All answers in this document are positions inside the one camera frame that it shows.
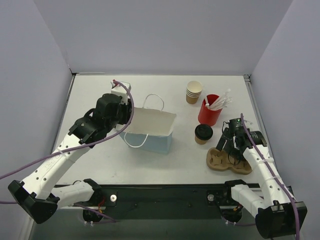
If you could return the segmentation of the single black cup lid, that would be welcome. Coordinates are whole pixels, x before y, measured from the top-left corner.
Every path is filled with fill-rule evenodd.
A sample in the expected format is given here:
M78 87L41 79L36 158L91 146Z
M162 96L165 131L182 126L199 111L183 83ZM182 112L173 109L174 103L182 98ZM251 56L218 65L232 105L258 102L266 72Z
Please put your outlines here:
M208 141L212 138L214 131L211 126L207 124L199 124L196 126L194 133L198 139L202 141Z

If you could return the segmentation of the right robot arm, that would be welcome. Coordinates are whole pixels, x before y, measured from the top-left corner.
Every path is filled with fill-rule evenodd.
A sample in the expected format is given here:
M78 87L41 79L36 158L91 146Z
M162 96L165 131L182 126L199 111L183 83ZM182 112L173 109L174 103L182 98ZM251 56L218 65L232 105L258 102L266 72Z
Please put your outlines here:
M241 116L229 120L216 146L228 156L247 161L257 175L262 196L254 193L243 180L226 181L221 197L227 204L239 203L255 219L255 226L264 239L294 235L307 215L304 202L297 201L285 186L271 157L267 142L260 131L250 131Z

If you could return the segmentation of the blue paper bag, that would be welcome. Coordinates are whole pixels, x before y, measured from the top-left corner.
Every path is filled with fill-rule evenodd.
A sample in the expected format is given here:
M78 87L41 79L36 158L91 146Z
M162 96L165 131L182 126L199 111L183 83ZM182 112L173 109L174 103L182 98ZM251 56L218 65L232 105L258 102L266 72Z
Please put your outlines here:
M173 140L177 115L164 111L164 101L160 109L147 108L148 98L154 95L147 95L142 107L134 108L130 125L119 136L130 148L167 155Z

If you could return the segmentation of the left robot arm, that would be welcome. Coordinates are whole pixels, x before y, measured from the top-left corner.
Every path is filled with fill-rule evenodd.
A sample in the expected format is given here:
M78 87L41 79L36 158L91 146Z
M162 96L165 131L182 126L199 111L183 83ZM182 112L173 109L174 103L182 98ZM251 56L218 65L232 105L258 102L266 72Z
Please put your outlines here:
M130 96L106 93L95 108L77 119L56 150L33 173L12 181L8 190L15 201L37 223L42 224L60 208L87 202L95 206L103 199L102 188L90 178L56 188L57 182L84 154L117 125L128 126L133 116Z

